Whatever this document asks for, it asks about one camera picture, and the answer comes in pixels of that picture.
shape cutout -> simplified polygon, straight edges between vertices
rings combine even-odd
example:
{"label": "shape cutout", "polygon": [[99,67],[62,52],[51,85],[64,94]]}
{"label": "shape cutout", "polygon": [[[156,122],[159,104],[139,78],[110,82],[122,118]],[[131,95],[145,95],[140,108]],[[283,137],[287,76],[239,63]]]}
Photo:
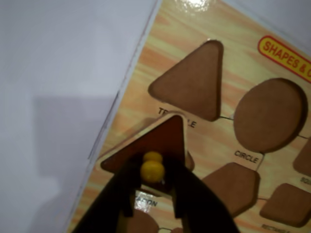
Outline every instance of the shape cutout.
{"label": "shape cutout", "polygon": [[202,179],[224,203],[232,217],[251,208],[257,200],[260,177],[236,163],[227,164]]}
{"label": "shape cutout", "polygon": [[294,168],[296,171],[311,177],[311,138],[308,139],[295,159]]}
{"label": "shape cutout", "polygon": [[128,217],[125,233],[158,233],[156,221],[145,212],[134,210],[133,217]]}
{"label": "shape cutout", "polygon": [[[159,152],[164,159],[166,156],[174,156],[185,163],[186,128],[187,120],[182,114],[168,113],[105,153],[98,159],[97,168],[115,173],[132,156],[149,151]],[[142,183],[162,193],[168,193],[168,188],[161,183]]]}
{"label": "shape cutout", "polygon": [[149,86],[149,94],[205,120],[220,115],[224,47],[209,40]]}
{"label": "shape cutout", "polygon": [[246,149],[267,153],[291,142],[302,129],[307,97],[292,81],[264,81],[244,95],[234,114],[234,132]]}
{"label": "shape cutout", "polygon": [[288,183],[281,184],[263,206],[260,215],[289,226],[302,227],[311,217],[311,193]]}
{"label": "shape cutout", "polygon": [[183,232],[184,232],[183,229],[180,228],[180,227],[174,228],[174,229],[171,231],[171,233],[183,233]]}

triangle cutout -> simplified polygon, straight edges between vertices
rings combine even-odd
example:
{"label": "triangle cutout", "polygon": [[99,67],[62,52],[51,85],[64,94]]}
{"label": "triangle cutout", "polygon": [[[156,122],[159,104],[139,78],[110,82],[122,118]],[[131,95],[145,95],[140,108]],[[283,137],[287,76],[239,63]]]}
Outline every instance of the triangle cutout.
{"label": "triangle cutout", "polygon": [[[170,112],[103,154],[96,162],[96,168],[115,173],[130,157],[149,151],[157,151],[164,158],[165,156],[174,156],[185,163],[186,128],[186,118],[182,114]],[[142,183],[161,193],[168,193],[168,188],[161,183]]]}
{"label": "triangle cutout", "polygon": [[149,86],[149,94],[205,120],[220,116],[224,47],[205,42]]}

puzzle board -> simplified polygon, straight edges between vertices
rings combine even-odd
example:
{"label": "puzzle board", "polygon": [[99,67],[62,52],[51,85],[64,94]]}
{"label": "puzzle board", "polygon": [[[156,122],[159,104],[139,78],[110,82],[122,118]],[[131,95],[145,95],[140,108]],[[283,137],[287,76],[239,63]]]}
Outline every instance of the puzzle board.
{"label": "puzzle board", "polygon": [[[201,2],[204,4],[198,7],[191,5],[191,1],[163,0],[154,22],[150,22],[151,30],[97,156],[100,158],[167,111],[182,112],[188,119],[186,142],[195,163],[193,172],[196,176],[203,179],[232,162],[256,171],[260,176],[256,203],[234,218],[242,233],[308,233],[311,231],[310,219],[302,227],[293,227],[262,217],[259,213],[274,191],[284,183],[311,193],[311,177],[293,167],[294,160],[311,136],[311,112],[308,112],[304,127],[293,141],[266,154],[249,151],[240,145],[234,133],[233,116],[239,101],[251,88],[279,77],[300,86],[311,109],[310,58],[222,1]],[[221,117],[213,122],[162,103],[148,93],[148,87],[154,80],[208,39],[221,41],[224,46]],[[112,175],[95,164],[74,210],[69,233]],[[154,218],[160,227],[159,232],[166,233],[181,227],[181,221],[173,216],[172,202],[167,198],[138,191],[135,208]]]}

yellow label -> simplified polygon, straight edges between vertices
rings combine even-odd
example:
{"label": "yellow label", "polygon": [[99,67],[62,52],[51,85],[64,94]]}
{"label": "yellow label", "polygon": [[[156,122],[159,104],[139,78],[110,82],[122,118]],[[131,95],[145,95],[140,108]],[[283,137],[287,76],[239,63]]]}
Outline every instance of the yellow label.
{"label": "yellow label", "polygon": [[311,83],[311,62],[271,36],[258,43],[259,52]]}

white surface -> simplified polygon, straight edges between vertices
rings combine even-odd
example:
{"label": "white surface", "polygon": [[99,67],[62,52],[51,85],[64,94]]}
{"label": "white surface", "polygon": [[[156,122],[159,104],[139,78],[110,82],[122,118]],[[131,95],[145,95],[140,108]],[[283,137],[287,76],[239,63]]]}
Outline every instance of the white surface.
{"label": "white surface", "polygon": [[[227,1],[309,49],[309,1]],[[61,232],[153,3],[0,1],[1,233]]]}

